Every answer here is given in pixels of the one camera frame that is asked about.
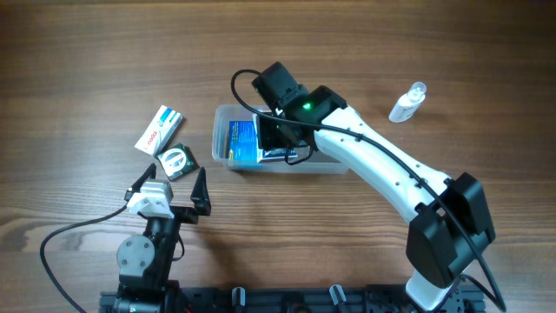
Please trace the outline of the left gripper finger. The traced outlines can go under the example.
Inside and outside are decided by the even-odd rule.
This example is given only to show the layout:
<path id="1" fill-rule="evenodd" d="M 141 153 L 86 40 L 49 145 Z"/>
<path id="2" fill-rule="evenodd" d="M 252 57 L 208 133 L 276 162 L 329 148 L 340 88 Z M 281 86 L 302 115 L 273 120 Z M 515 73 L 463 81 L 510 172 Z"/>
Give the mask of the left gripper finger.
<path id="1" fill-rule="evenodd" d="M 211 214 L 211 202 L 207 186 L 206 170 L 201 167 L 192 189 L 190 200 L 194 204 L 194 209 L 199 216 L 209 216 Z"/>
<path id="2" fill-rule="evenodd" d="M 131 197 L 140 191 L 142 185 L 148 179 L 155 179 L 156 178 L 156 165 L 152 163 L 144 172 L 143 174 L 126 190 L 124 200 L 129 201 Z"/>

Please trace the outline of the green Zam-Buk box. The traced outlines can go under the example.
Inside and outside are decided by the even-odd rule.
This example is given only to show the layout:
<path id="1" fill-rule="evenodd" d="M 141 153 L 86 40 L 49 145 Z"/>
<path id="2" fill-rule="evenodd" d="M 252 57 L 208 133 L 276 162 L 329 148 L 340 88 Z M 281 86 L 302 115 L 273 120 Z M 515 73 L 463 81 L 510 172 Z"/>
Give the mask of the green Zam-Buk box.
<path id="1" fill-rule="evenodd" d="M 170 181 L 185 176 L 198 168 L 189 147 L 181 143 L 169 148 L 156 158 Z"/>

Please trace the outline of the white Panadol box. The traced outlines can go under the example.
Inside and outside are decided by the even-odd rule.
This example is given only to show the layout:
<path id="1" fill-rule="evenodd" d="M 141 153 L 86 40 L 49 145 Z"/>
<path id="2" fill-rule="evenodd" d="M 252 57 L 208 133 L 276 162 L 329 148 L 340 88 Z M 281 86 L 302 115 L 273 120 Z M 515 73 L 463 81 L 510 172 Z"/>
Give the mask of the white Panadol box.
<path id="1" fill-rule="evenodd" d="M 157 156 L 173 137 L 182 122 L 182 114 L 162 105 L 149 123 L 135 148 L 152 156 Z"/>

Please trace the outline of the white Hansaplast box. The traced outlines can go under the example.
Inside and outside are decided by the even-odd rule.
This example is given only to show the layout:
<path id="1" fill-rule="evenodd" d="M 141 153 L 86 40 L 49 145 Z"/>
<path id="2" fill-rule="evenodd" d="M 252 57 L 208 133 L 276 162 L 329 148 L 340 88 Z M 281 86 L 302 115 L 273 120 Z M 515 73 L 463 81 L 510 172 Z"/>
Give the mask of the white Hansaplast box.
<path id="1" fill-rule="evenodd" d="M 254 114 L 253 122 L 258 163 L 284 161 L 286 155 L 290 158 L 298 157 L 294 149 L 287 150 L 287 145 L 283 141 L 279 126 L 275 121 Z"/>

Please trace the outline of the blue medicine box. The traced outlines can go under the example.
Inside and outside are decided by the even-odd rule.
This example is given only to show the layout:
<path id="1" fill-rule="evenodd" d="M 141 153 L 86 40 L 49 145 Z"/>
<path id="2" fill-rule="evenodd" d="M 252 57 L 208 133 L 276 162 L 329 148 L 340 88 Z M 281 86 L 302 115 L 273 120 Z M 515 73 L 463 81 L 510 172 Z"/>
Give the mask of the blue medicine box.
<path id="1" fill-rule="evenodd" d="M 258 137 L 253 120 L 232 120 L 228 123 L 228 164 L 258 165 Z"/>

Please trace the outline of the white spray bottle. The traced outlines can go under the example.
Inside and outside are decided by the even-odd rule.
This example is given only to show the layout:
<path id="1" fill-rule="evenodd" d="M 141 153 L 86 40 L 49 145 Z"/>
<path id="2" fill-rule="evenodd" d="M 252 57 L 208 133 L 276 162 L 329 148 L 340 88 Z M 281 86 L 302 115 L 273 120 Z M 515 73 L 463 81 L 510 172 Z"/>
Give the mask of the white spray bottle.
<path id="1" fill-rule="evenodd" d="M 393 123 L 402 123 L 412 117 L 426 98 L 427 86 L 422 82 L 414 83 L 392 108 L 388 119 Z"/>

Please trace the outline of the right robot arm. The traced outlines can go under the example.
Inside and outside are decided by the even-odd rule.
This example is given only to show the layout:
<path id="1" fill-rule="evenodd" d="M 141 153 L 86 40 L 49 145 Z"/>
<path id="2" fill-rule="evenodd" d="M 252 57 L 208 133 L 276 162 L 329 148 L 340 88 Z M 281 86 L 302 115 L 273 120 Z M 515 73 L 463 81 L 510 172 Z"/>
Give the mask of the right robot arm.
<path id="1" fill-rule="evenodd" d="M 365 124 L 339 94 L 324 85 L 308 91 L 282 63 L 257 72 L 252 86 L 270 110 L 259 116 L 270 123 L 272 137 L 288 147 L 305 143 L 348 166 L 407 223 L 406 255 L 414 273 L 406 293 L 417 308 L 437 310 L 458 281 L 472 282 L 465 272 L 472 262 L 490 284 L 480 291 L 506 308 L 482 256 L 495 230 L 475 177 L 452 179 L 418 162 Z"/>

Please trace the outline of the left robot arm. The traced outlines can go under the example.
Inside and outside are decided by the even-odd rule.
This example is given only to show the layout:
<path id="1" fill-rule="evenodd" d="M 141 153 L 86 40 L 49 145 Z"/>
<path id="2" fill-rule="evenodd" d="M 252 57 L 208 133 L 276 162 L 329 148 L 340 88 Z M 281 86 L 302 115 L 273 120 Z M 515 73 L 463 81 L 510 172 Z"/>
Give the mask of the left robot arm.
<path id="1" fill-rule="evenodd" d="M 124 196 L 126 208 L 146 219 L 141 235 L 126 238 L 116 252 L 119 285 L 110 312 L 190 312 L 192 305 L 180 284 L 169 279 L 179 231 L 183 224 L 196 224 L 200 216 L 211 214 L 206 170 L 200 169 L 190 196 L 191 207 L 171 203 L 173 191 L 168 181 L 156 179 L 151 164 Z"/>

